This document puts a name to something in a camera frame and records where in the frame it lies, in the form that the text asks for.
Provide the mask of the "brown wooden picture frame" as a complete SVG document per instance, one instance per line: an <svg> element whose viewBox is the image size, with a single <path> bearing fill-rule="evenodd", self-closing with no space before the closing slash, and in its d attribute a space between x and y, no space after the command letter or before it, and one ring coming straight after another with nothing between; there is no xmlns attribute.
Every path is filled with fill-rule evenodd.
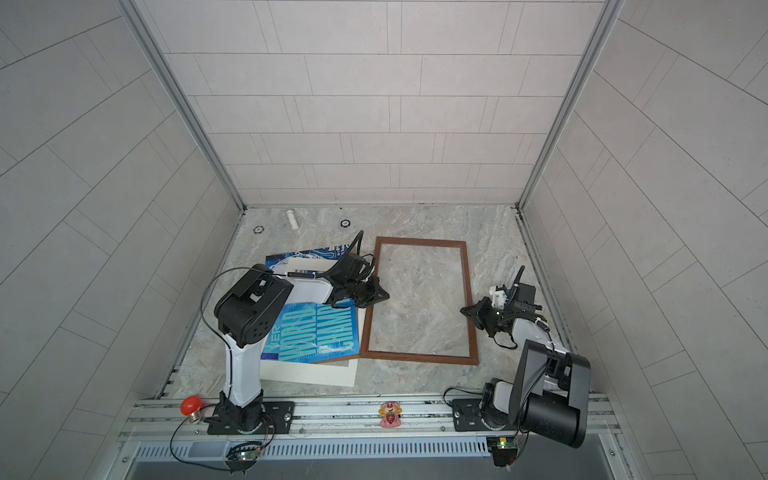
<svg viewBox="0 0 768 480"><path fill-rule="evenodd" d="M390 298L366 310L366 359L479 364L467 245L459 240L379 237L375 275Z"/></svg>

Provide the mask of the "blue poster photo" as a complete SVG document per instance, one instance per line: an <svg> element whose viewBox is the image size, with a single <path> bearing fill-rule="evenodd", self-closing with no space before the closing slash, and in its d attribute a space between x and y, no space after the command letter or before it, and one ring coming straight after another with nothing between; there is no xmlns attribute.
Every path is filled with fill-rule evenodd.
<svg viewBox="0 0 768 480"><path fill-rule="evenodd" d="M337 245L271 254L265 265L276 273L324 271L348 250ZM360 351L358 310L350 299L336 306L309 300L290 300L283 307L262 349L263 360L320 363L355 356Z"/></svg>

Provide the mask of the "cream white mat board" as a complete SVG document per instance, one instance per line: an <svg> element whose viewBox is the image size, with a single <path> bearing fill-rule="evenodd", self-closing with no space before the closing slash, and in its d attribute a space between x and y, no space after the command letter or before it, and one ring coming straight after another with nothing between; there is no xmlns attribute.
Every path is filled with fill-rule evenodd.
<svg viewBox="0 0 768 480"><path fill-rule="evenodd" d="M289 257L281 260L273 270L287 273L299 270L323 272L333 266L335 260L322 258ZM261 380L293 382L339 387L351 387L355 383L359 359L330 363L295 363L275 360L260 361Z"/></svg>

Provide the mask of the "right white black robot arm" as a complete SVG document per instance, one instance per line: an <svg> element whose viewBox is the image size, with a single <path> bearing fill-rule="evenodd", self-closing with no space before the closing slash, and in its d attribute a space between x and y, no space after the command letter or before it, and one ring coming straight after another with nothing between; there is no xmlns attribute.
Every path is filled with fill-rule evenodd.
<svg viewBox="0 0 768 480"><path fill-rule="evenodd" d="M513 381L485 384L475 410L452 403L456 428L512 428L578 448L587 433L591 365L554 339L535 296L534 286L516 279L460 309L491 339L507 334L520 359Z"/></svg>

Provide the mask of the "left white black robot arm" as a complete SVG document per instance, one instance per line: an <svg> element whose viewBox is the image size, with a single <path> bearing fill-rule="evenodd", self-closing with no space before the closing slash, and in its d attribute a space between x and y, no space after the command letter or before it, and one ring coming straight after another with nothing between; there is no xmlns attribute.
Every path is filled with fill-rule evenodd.
<svg viewBox="0 0 768 480"><path fill-rule="evenodd" d="M264 264L245 268L214 306L220 338L228 351L227 375L219 405L243 424L263 399L260 359L264 340L287 305L350 302L367 308L389 298L373 274L375 257L351 251L325 271L277 272Z"/></svg>

